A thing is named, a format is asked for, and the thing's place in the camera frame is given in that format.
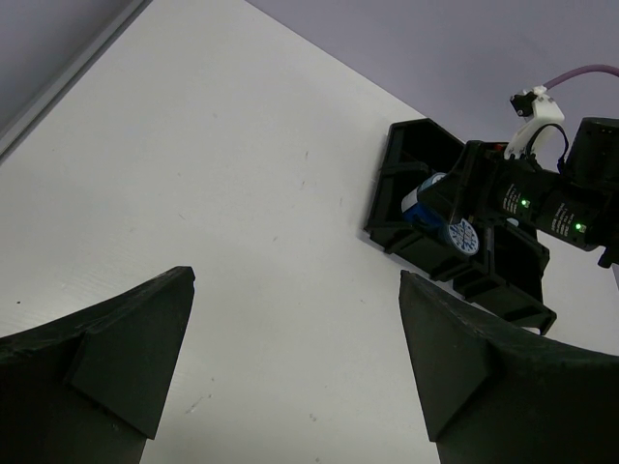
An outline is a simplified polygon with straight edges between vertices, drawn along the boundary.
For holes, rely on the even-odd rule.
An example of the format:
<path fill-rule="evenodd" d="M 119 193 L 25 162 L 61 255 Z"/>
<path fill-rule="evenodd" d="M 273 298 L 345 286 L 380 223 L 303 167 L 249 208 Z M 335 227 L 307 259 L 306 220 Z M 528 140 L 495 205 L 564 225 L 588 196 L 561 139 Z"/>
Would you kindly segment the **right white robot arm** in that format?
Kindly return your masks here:
<path fill-rule="evenodd" d="M 618 262 L 618 122 L 587 117 L 564 143 L 557 168 L 542 168 L 529 136 L 522 154 L 504 143 L 467 142 L 455 167 L 419 193 L 420 203 L 448 223 L 495 224 L 513 218 L 585 251 L 601 247 L 598 264 Z"/>

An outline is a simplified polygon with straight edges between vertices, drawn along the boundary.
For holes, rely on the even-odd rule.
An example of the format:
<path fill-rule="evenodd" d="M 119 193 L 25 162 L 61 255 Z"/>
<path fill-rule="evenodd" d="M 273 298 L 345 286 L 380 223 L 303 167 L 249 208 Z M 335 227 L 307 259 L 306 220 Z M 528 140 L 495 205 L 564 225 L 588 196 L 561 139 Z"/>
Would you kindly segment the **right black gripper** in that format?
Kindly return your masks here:
<path fill-rule="evenodd" d="M 533 154 L 504 158 L 505 144 L 469 141 L 446 176 L 419 194 L 448 224 L 514 218 L 586 251 L 604 245 L 604 181 L 573 148 L 556 172 Z"/>

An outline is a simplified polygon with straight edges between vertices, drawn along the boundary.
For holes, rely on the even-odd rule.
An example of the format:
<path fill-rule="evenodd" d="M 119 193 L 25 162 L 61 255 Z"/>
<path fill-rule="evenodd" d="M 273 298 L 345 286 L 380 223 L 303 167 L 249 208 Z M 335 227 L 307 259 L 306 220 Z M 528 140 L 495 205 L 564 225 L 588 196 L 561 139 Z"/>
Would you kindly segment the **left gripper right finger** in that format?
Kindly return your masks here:
<path fill-rule="evenodd" d="M 618 360 L 518 328 L 420 275 L 398 302 L 443 463 L 614 463 Z"/>

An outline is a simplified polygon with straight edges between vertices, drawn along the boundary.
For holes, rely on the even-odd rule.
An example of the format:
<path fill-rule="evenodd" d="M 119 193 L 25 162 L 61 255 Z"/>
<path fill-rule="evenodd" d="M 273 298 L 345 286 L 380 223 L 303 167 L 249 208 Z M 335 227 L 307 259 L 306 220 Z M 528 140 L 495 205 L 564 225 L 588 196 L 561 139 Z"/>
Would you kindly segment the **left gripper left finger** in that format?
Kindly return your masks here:
<path fill-rule="evenodd" d="M 1 339 L 4 463 L 137 463 L 155 438 L 190 320 L 175 267 Z"/>

